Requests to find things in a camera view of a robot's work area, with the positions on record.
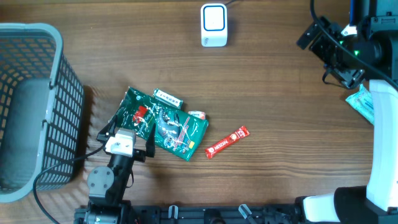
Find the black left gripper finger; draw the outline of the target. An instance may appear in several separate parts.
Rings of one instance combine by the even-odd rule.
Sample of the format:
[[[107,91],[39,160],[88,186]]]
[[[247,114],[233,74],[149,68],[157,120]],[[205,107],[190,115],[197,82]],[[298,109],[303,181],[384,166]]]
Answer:
[[[155,130],[156,125],[154,124],[146,141],[146,157],[155,157]]]
[[[115,136],[115,129],[118,123],[118,116],[114,115],[108,124],[97,134],[96,140],[99,142],[107,142],[110,137]]]

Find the green 3M gloves packet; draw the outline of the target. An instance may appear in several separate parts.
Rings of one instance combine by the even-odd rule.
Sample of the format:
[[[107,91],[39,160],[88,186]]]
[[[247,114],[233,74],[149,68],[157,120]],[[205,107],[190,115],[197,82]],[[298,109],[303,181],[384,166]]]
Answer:
[[[155,124],[155,145],[185,161],[198,149],[208,127],[206,119],[189,115],[132,87],[114,115],[118,116],[118,128],[134,130],[145,140]]]

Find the green white gum pack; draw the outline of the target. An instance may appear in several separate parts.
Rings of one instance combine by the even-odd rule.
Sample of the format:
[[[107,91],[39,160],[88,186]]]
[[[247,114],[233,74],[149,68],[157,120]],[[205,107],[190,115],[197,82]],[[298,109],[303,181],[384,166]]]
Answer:
[[[164,92],[158,88],[154,89],[153,97],[169,106],[173,106],[177,109],[181,109],[183,105],[183,100]]]

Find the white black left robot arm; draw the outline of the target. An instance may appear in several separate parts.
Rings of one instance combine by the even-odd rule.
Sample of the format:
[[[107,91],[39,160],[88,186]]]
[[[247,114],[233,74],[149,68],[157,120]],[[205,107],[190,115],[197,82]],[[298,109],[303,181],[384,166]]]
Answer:
[[[131,202],[124,200],[129,179],[133,179],[134,162],[144,162],[155,156],[155,129],[150,129],[146,149],[136,149],[136,133],[117,128],[118,117],[114,116],[98,133],[97,140],[104,146],[110,160],[106,166],[94,168],[87,179],[89,202],[86,208],[75,212],[75,223],[140,223],[139,215]]]

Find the red Nescafe stick sachet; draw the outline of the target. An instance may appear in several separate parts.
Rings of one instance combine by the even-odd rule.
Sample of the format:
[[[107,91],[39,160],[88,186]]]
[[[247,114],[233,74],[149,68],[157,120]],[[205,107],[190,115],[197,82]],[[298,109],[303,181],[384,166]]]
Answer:
[[[208,159],[212,159],[217,153],[226,149],[230,145],[238,142],[240,139],[245,138],[250,135],[247,127],[241,126],[239,129],[235,130],[230,135],[226,136],[222,140],[218,141],[216,144],[205,149],[205,154]]]

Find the orange white small carton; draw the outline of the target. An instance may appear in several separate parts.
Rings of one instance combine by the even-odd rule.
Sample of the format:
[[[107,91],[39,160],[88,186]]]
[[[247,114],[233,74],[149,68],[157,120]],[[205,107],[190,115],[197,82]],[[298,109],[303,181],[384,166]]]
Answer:
[[[189,111],[188,114],[203,120],[206,119],[206,113],[202,111]]]

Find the teal wet wipes packet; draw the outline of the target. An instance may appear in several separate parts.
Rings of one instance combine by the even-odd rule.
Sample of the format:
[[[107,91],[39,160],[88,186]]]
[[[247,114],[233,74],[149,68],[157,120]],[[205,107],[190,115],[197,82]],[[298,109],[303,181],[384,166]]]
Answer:
[[[358,92],[347,97],[345,101],[371,124],[374,124],[372,95],[363,84],[360,84]]]

